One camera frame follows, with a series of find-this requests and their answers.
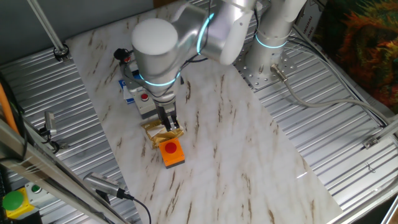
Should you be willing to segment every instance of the white box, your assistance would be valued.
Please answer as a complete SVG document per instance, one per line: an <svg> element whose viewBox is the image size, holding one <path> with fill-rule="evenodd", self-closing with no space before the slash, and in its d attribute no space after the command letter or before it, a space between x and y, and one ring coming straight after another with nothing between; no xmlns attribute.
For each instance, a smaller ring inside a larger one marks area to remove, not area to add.
<svg viewBox="0 0 398 224"><path fill-rule="evenodd" d="M300 17L297 19L297 26L300 30L303 31L309 39L312 39L315 29L317 28L318 22L321 18L323 12L323 7L320 6L314 0L308 0L305 3L304 9L302 13L299 15Z"/></svg>

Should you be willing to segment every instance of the yellow object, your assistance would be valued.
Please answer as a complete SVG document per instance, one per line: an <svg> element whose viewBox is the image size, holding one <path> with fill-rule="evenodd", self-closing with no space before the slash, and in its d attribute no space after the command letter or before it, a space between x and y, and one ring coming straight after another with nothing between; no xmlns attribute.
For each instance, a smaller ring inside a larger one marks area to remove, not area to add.
<svg viewBox="0 0 398 224"><path fill-rule="evenodd" d="M166 168L171 168L185 162L185 155L182 151L178 138L173 138L159 144L163 161Z"/></svg>
<svg viewBox="0 0 398 224"><path fill-rule="evenodd" d="M141 125L141 127L145 129L145 132L149 140L152 141L152 149L158 148L161 142L173 138L179 138L184 134L184 131L181 128L181 126L180 128L167 132L166 128L162 126L162 122L159 119L151 121L147 124L143 124Z"/></svg>
<svg viewBox="0 0 398 224"><path fill-rule="evenodd" d="M6 93L4 92L4 89L2 88L2 85L0 84L0 103L2 106L2 110L4 112L4 116L6 117L6 121L8 125L16 132L19 134L19 131L17 129L17 125L15 124L14 120L14 115L12 115L11 107L8 102Z"/></svg>
<svg viewBox="0 0 398 224"><path fill-rule="evenodd" d="M22 193L22 195L24 196L24 201L22 202L22 205L19 208L15 209L13 211L6 210L7 217L11 218L11 219L17 219L21 215L35 209L35 207L29 203L29 199L27 198L25 187L18 189L17 191Z"/></svg>

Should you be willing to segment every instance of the metal clamp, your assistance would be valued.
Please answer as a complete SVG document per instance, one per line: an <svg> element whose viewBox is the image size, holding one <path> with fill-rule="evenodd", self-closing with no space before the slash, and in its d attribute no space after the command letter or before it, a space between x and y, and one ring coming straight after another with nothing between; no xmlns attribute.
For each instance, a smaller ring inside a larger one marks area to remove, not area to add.
<svg viewBox="0 0 398 224"><path fill-rule="evenodd" d="M382 142L383 140L389 138L392 136L394 133L398 132L398 120L392 122L383 130L379 131L375 135L373 135L370 139L366 140L363 143L363 146L365 146L366 149L371 148L372 146L376 145L379 142Z"/></svg>

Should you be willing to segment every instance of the white marble board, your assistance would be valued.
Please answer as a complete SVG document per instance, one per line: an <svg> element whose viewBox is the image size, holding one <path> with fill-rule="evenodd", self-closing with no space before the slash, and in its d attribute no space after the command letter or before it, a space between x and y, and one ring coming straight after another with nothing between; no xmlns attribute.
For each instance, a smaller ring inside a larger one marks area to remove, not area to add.
<svg viewBox="0 0 398 224"><path fill-rule="evenodd" d="M132 49L139 21L170 20L182 3L67 40L130 193L148 206L153 223L326 223L341 214L232 65L207 60L183 70L177 114L185 163L165 168L136 106L123 100L113 52Z"/></svg>

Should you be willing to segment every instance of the yellow base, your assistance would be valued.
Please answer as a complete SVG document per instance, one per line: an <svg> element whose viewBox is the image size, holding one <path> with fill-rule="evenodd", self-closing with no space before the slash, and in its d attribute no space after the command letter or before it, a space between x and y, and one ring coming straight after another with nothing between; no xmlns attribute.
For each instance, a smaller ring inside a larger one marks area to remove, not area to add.
<svg viewBox="0 0 398 224"><path fill-rule="evenodd" d="M20 217L21 215L27 212L31 212L33 209L35 209L35 207L29 203L25 187L18 189L17 191L23 194L24 201L22 202L22 205L14 211L6 210L7 217L11 219L18 219L18 217Z"/></svg>

